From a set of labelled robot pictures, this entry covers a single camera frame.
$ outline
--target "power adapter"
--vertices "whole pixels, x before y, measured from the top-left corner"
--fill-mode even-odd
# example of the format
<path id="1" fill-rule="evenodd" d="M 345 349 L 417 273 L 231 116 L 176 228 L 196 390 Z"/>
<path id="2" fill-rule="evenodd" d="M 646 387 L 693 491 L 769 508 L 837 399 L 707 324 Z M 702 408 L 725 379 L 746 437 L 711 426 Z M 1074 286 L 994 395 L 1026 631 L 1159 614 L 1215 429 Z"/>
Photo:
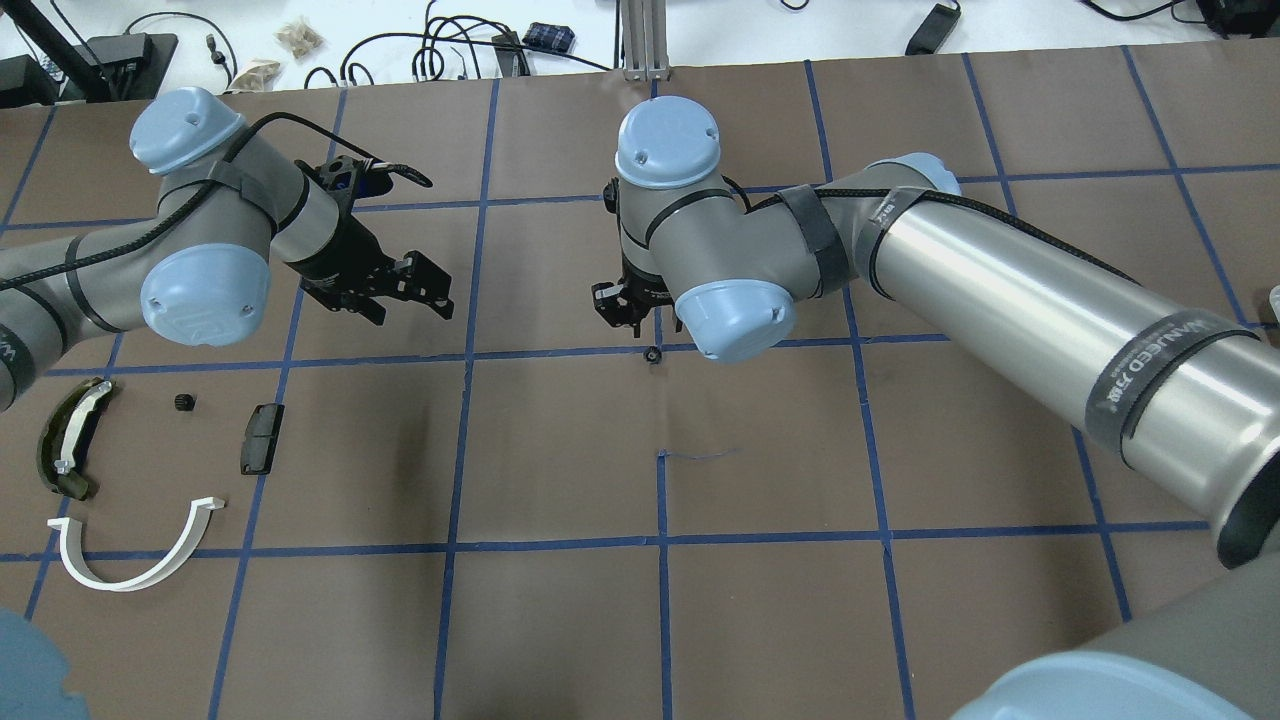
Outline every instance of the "power adapter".
<path id="1" fill-rule="evenodd" d="M 959 4 L 955 8 L 934 5 L 924 22 L 920 23 L 920 28 L 911 36 L 911 41 L 906 44 L 906 54 L 932 55 L 937 53 L 957 22 L 960 22 Z"/>

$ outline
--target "white floor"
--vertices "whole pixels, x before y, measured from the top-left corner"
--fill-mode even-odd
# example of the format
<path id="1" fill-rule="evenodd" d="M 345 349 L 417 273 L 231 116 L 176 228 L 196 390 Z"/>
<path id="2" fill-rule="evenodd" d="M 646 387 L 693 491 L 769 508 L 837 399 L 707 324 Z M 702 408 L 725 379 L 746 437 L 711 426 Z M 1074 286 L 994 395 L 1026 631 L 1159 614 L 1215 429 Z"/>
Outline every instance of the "white floor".
<path id="1" fill-rule="evenodd" d="M 1203 26 L 1175 23 L 1169 13 L 1119 23 L 1102 18 L 1076 0 L 961 0 L 964 14 L 943 46 L 947 53 L 1087 47 L 1211 40 Z M 1116 13 L 1135 13 L 1164 0 L 1098 0 Z M 337 70 L 347 50 L 379 32 L 421 32 L 425 0 L 61 0 L 63 12 L 86 36 L 120 33 L 129 20 L 156 10 L 204 14 L 229 36 L 241 67 L 252 59 L 280 60 L 283 69 L 274 90 L 302 87 L 307 70 L 328 65 Z M 668 0 L 671 63 L 719 65 L 777 63 L 801 59 L 870 58 L 902 54 L 908 38 L 934 0 L 810 0 L 800 12 L 778 0 Z M 36 5 L 59 27 L 49 0 Z M 613 54 L 612 0 L 439 0 L 433 14 L 475 14 L 500 20 L 524 33 L 530 22 L 567 24 L 577 33 L 572 53 L 602 64 Z M 1198 18 L 1194 3 L 1179 8 L 1180 17 Z M 293 60 L 273 33 L 285 22 L 305 15 L 326 38 L 326 45 L 302 60 Z M 164 88 L 201 85 L 221 90 L 224 76 L 209 61 L 204 23 L 184 18 L 147 20 L 137 29 L 172 32 L 179 47 Z M 361 49 L 355 60 L 369 67 L 379 83 L 411 82 L 408 59 L 417 47 L 412 38 L 379 40 Z M 0 18 L 0 58 L 27 53 L 13 22 Z M 489 49 L 477 49 L 485 77 L 497 74 Z M 461 74 L 461 60 L 445 50 L 447 77 Z M 535 74 L 589 70 L 558 58 L 532 60 Z"/>

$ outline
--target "crumpled plastic wrapper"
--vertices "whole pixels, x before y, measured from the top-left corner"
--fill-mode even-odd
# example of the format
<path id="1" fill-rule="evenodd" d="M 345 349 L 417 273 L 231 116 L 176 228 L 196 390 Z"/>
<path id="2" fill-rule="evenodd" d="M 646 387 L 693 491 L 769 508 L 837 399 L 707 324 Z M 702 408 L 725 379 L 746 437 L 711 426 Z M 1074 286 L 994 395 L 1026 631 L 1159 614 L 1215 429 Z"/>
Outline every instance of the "crumpled plastic wrapper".
<path id="1" fill-rule="evenodd" d="M 232 81 L 229 90 L 241 92 L 266 92 L 271 88 L 271 81 L 280 74 L 278 60 L 250 60 L 248 65 L 241 70 Z"/>
<path id="2" fill-rule="evenodd" d="M 298 18 L 275 31 L 275 38 L 285 50 L 293 54 L 293 59 L 306 58 L 316 47 L 324 45 L 324 37 L 311 29 L 305 18 Z"/>

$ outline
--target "gray robot arm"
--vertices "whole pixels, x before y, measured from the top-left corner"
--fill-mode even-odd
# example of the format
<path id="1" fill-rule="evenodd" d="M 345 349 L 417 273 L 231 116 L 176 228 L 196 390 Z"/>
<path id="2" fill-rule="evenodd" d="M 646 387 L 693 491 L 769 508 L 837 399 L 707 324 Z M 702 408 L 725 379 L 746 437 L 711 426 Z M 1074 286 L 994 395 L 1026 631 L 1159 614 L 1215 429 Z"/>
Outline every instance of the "gray robot arm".
<path id="1" fill-rule="evenodd" d="M 932 156 L 878 163 L 744 213 L 718 129 L 680 97 L 620 132 L 612 325 L 673 305 L 707 357 L 785 338 L 794 304 L 855 277 L 897 300 L 1207 518 L 1238 568 L 1080 650 L 1024 664 L 956 720 L 1280 716 L 1280 352 L 998 210 Z"/>
<path id="2" fill-rule="evenodd" d="M 83 340 L 143 324 L 186 345 L 243 340 L 265 311 L 269 254 L 330 310 L 381 324 L 374 297 L 385 296 L 452 315 L 449 275 L 416 251 L 388 258 L 351 213 L 357 196 L 389 190 L 389 173 L 430 181 L 376 159 L 291 163 L 262 124 L 202 90 L 166 94 L 131 136 L 164 177 L 157 219 L 0 254 L 0 409 Z"/>

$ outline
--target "white plastic arc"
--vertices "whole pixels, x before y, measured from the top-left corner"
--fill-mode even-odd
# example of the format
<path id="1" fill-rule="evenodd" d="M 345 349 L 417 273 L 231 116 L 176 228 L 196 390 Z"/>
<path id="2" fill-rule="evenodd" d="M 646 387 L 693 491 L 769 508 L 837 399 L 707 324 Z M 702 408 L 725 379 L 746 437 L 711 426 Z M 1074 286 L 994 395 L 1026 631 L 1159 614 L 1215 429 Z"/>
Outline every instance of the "white plastic arc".
<path id="1" fill-rule="evenodd" d="M 174 574 L 183 562 L 191 557 L 205 537 L 205 528 L 209 527 L 209 515 L 227 502 L 216 497 L 202 497 L 191 501 L 191 511 L 187 514 L 187 527 L 182 529 L 177 544 L 154 568 L 142 573 L 132 580 L 108 583 L 99 578 L 84 561 L 82 534 L 84 524 L 74 518 L 54 518 L 49 527 L 59 532 L 58 550 L 63 556 L 63 568 L 76 579 L 77 583 L 96 591 L 108 592 L 133 592 L 159 583 Z"/>

